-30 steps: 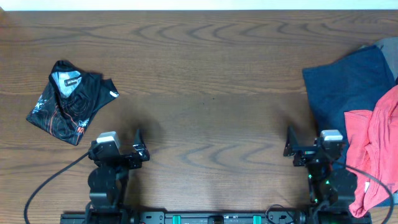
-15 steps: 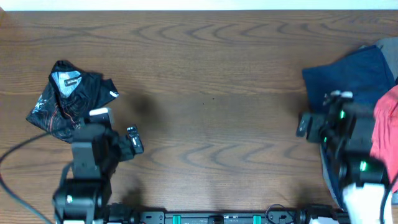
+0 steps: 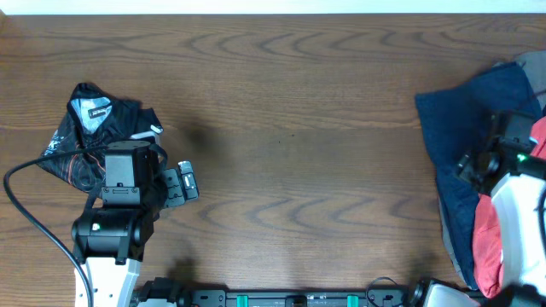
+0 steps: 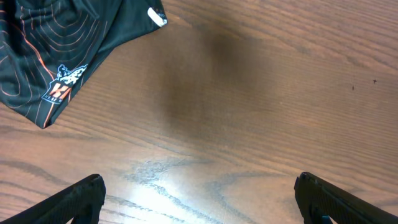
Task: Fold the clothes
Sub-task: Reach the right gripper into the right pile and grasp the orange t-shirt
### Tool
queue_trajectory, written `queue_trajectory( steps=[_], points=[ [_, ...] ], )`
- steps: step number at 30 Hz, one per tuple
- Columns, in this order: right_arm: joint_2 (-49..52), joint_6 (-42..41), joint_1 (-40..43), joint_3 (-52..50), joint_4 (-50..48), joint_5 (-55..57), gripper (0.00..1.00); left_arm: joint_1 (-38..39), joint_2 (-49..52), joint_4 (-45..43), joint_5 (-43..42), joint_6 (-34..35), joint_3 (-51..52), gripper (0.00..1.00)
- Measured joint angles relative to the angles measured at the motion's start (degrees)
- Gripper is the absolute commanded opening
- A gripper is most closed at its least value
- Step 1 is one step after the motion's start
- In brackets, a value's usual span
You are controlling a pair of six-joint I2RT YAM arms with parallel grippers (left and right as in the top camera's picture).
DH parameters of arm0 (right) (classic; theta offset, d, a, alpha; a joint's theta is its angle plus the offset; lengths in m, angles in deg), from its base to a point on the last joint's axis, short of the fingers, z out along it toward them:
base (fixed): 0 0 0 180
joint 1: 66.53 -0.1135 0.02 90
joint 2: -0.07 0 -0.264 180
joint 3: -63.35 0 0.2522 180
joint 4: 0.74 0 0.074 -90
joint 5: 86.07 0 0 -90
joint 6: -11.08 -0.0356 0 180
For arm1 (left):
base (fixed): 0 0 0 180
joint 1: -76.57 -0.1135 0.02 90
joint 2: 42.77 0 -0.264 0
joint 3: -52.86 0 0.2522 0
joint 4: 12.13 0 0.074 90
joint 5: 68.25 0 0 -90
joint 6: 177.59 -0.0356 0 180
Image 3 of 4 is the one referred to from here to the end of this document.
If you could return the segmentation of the red orange t-shirt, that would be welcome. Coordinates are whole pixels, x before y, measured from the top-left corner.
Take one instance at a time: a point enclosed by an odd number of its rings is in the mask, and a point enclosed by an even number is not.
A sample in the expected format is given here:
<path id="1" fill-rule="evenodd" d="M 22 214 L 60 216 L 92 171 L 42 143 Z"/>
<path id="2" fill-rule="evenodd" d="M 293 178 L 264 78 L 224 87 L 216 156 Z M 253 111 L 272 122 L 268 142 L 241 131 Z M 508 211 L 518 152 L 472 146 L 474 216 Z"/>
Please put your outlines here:
<path id="1" fill-rule="evenodd" d="M 544 119 L 534 123 L 531 138 L 538 141 L 531 154 L 545 160 Z M 479 290 L 487 298 L 496 297 L 502 291 L 504 277 L 500 222 L 491 197 L 480 193 L 474 219 L 473 260 Z"/>

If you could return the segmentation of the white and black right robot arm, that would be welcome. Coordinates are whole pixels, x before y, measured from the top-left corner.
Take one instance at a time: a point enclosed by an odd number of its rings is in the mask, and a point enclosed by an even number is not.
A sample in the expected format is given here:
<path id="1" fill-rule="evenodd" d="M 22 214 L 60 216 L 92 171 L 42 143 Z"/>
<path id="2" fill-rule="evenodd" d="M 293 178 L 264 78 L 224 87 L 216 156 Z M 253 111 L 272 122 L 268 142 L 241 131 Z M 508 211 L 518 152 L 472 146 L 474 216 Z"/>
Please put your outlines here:
<path id="1" fill-rule="evenodd" d="M 491 197 L 500 222 L 503 286 L 486 306 L 545 305 L 545 160 L 531 154 L 533 124 L 525 113 L 494 114 L 483 149 L 456 165 L 463 181 Z"/>

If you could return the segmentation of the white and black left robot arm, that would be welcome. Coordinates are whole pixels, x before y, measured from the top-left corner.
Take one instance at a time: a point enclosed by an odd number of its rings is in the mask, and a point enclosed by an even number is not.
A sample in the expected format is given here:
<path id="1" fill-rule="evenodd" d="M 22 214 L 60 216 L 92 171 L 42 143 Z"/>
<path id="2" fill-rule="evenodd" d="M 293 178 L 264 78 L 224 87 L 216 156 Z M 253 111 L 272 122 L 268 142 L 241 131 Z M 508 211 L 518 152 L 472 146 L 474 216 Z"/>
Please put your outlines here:
<path id="1" fill-rule="evenodd" d="M 77 306 L 130 305 L 160 212 L 199 197 L 190 162 L 167 167 L 161 132 L 152 126 L 107 145 L 103 181 L 90 193 L 102 206 L 88 203 L 72 227 Z"/>

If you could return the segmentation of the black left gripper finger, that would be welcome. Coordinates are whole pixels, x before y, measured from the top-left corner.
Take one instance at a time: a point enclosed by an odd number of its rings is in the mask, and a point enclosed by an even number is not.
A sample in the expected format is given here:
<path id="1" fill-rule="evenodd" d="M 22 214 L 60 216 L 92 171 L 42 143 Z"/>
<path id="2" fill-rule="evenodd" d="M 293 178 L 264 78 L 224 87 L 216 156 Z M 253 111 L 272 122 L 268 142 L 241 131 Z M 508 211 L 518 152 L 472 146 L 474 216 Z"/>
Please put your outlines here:
<path id="1" fill-rule="evenodd" d="M 150 125 L 148 130 L 138 132 L 130 136 L 131 140 L 143 140 L 146 142 L 159 142 L 164 129 L 161 126 Z"/>
<path id="2" fill-rule="evenodd" d="M 178 163 L 181 173 L 183 192 L 186 200 L 197 200 L 200 192 L 195 179 L 195 173 L 190 161 L 181 161 Z"/>

